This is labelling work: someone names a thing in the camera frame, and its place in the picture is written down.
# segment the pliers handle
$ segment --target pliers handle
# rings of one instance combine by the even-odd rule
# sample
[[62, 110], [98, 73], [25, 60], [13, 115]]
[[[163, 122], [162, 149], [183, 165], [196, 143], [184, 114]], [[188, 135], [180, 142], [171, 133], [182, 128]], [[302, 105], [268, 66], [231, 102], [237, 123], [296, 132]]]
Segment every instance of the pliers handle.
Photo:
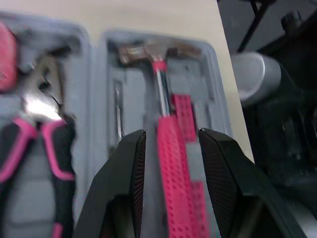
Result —
[[[75, 173], [71, 166], [71, 144], [75, 137], [71, 119], [43, 123], [41, 132], [52, 172], [55, 219], [52, 238], [70, 238], [73, 231]], [[36, 127], [16, 118], [0, 133], [0, 205], [9, 189], [29, 143], [37, 137]]]

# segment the table surface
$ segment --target table surface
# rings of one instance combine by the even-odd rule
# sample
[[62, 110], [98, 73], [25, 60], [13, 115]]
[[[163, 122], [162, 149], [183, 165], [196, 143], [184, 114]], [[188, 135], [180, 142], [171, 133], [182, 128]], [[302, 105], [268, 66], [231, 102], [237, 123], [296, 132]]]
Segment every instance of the table surface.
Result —
[[113, 28], [208, 42], [217, 54], [234, 138], [253, 161], [216, 0], [10, 0], [2, 1], [0, 9], [81, 24], [95, 44], [102, 32]]

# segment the pliers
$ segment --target pliers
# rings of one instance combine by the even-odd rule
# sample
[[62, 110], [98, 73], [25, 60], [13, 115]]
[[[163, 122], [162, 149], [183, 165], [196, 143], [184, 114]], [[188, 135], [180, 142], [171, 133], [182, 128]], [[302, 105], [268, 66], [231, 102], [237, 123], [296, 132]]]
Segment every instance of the pliers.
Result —
[[36, 139], [41, 125], [55, 192], [55, 218], [52, 238], [70, 238], [73, 232], [75, 173], [71, 166], [74, 120], [63, 115], [63, 81], [56, 58], [40, 57], [26, 79], [22, 109], [0, 132], [0, 205], [4, 204], [10, 183], [29, 143]]

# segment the black mesh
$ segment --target black mesh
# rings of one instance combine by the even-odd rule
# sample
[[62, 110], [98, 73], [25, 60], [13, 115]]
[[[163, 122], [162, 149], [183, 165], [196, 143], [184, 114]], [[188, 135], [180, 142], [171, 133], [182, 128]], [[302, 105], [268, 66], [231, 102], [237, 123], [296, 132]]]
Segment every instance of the black mesh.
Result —
[[138, 149], [136, 151], [130, 190], [132, 202], [132, 217], [136, 237], [140, 237], [141, 234], [145, 169], [145, 142], [146, 140], [144, 135], [144, 138], [140, 141], [140, 145], [138, 146]]
[[237, 214], [240, 190], [216, 143], [200, 137], [207, 186], [222, 238], [228, 238]]

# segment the tool case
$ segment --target tool case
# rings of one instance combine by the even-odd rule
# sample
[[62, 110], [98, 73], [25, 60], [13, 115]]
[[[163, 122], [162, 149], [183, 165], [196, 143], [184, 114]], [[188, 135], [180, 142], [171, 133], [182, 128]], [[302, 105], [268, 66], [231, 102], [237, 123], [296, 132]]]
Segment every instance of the tool case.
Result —
[[[159, 101], [153, 73], [147, 63], [124, 67], [118, 59], [117, 46], [148, 39], [174, 39], [123, 30], [106, 31], [95, 47], [86, 30], [79, 25], [16, 13], [0, 12], [7, 27], [28, 26], [32, 34], [18, 41], [18, 65], [31, 63], [41, 51], [72, 39], [79, 50], [61, 59], [65, 75], [65, 112], [76, 118], [76, 140], [72, 148], [76, 172], [74, 219], [78, 220], [95, 174], [116, 146], [114, 85], [122, 86], [122, 131], [125, 135], [139, 129], [147, 133], [142, 237], [167, 237], [165, 201], [157, 156], [156, 123]], [[168, 58], [167, 78], [172, 94], [190, 95], [195, 128], [210, 128], [233, 137], [221, 75], [214, 49], [205, 42], [177, 39], [202, 50], [200, 59]], [[6, 125], [20, 109], [17, 87], [0, 94], [0, 127]], [[192, 181], [202, 181], [206, 194], [209, 230], [220, 237], [206, 186], [206, 176], [198, 138], [186, 143]], [[53, 187], [41, 140], [28, 151], [24, 164], [12, 184], [5, 206], [0, 237], [49, 237], [54, 213]]]

